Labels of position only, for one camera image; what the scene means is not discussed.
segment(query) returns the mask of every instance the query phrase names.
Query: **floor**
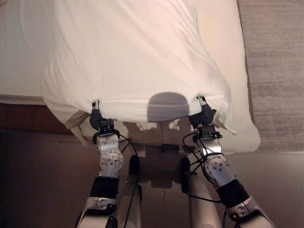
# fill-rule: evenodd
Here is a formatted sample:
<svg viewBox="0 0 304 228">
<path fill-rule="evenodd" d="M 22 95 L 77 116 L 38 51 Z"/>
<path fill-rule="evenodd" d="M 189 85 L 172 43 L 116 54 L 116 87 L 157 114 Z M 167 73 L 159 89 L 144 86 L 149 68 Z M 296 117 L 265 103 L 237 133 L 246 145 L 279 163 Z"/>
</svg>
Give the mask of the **floor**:
<svg viewBox="0 0 304 228">
<path fill-rule="evenodd" d="M 179 161 L 185 154 L 138 148 L 145 228 L 188 228 L 188 197 L 181 193 Z M 128 159 L 121 170 L 120 191 Z M 233 171 L 278 228 L 303 227 L 303 153 L 227 155 Z M 95 147 L 68 135 L 2 132 L 0 227 L 72 228 L 99 171 Z M 218 205 L 222 217 L 224 208 Z"/>
</svg>

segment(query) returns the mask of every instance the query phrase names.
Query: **wire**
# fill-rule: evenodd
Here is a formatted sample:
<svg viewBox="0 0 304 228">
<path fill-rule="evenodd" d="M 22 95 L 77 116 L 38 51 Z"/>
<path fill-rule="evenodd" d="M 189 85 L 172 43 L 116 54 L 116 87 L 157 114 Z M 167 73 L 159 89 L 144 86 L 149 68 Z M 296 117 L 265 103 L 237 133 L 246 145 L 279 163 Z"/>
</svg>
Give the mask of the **wire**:
<svg viewBox="0 0 304 228">
<path fill-rule="evenodd" d="M 222 227 L 225 228 L 225 222 L 226 222 L 226 215 L 227 215 L 227 212 L 226 210 L 224 211 L 224 216 L 223 216 L 223 222 L 222 222 Z"/>
<path fill-rule="evenodd" d="M 203 169 L 203 166 L 202 164 L 205 162 L 205 160 L 211 156 L 211 155 L 216 155 L 216 154 L 221 154 L 221 153 L 212 153 L 212 154 L 206 154 L 205 156 L 199 158 L 195 153 L 194 151 L 185 143 L 185 139 L 187 137 L 189 137 L 190 135 L 194 135 L 196 133 L 190 133 L 190 134 L 187 134 L 183 137 L 182 139 L 182 142 L 184 144 L 184 146 L 195 156 L 195 158 L 197 159 L 194 163 L 190 164 L 190 166 L 196 164 L 196 163 L 199 163 L 198 166 L 193 170 L 191 171 L 189 177 L 187 178 L 187 183 L 189 182 L 191 176 L 195 173 L 195 171 L 200 167 L 201 170 L 202 170 L 202 173 L 204 175 L 204 177 L 211 183 L 211 184 L 214 184 L 209 178 L 208 176 L 206 175 L 204 169 Z M 207 153 L 207 148 L 205 147 L 204 143 L 199 139 L 200 143 L 202 144 L 203 148 L 205 149 L 206 153 Z M 212 200 L 212 199 L 207 199 L 207 198 L 203 198 L 203 197 L 199 197 L 199 196 L 195 196 L 195 195 L 191 195 L 190 193 L 186 192 L 186 194 L 189 196 L 189 197 L 192 197 L 192 198 L 196 198 L 196 199 L 201 199 L 201 200 L 205 200 L 205 201 L 208 201 L 208 202 L 213 202 L 213 203 L 221 203 L 221 200 Z"/>
<path fill-rule="evenodd" d="M 135 152 L 135 155 L 138 157 L 136 148 L 135 148 L 135 146 L 134 146 L 133 143 L 132 143 L 132 138 L 127 138 L 127 137 L 125 137 L 125 136 L 123 136 L 123 135 L 120 135 L 120 136 L 124 138 L 124 140 L 120 141 L 120 143 L 125 142 L 125 141 L 128 141 L 128 144 L 123 148 L 123 150 L 122 150 L 121 153 L 123 153 L 124 150 L 125 150 L 129 145 L 131 145 L 132 148 L 133 148 L 133 150 L 134 150 L 134 152 Z M 135 183 L 135 185 L 134 185 L 134 189 L 133 189 L 132 196 L 131 196 L 131 199 L 130 199 L 130 203 L 129 203 L 129 207 L 128 207 L 127 214 L 126 214 L 126 217 L 125 217 L 125 221 L 124 221 L 124 226 L 123 226 L 123 228 L 126 228 L 127 223 L 128 223 L 128 218 L 129 218 L 129 215 L 130 215 L 131 205 L 132 205 L 132 202 L 133 202 L 135 190 L 136 190 L 136 188 L 138 188 L 138 180 L 139 180 L 139 174 L 137 174 L 136 183 Z"/>
<path fill-rule="evenodd" d="M 136 156 L 138 156 L 137 151 L 136 151 L 136 149 L 135 149 L 135 146 L 134 146 L 133 143 L 132 143 L 132 138 L 126 138 L 126 137 L 123 136 L 122 134 L 121 134 L 120 136 L 123 137 L 123 138 L 125 139 L 125 140 L 122 140 L 121 142 L 128 141 L 128 142 L 129 142 L 128 145 L 130 144 L 130 145 L 132 146 L 132 148 L 133 148 L 133 150 L 134 150 Z"/>
</svg>

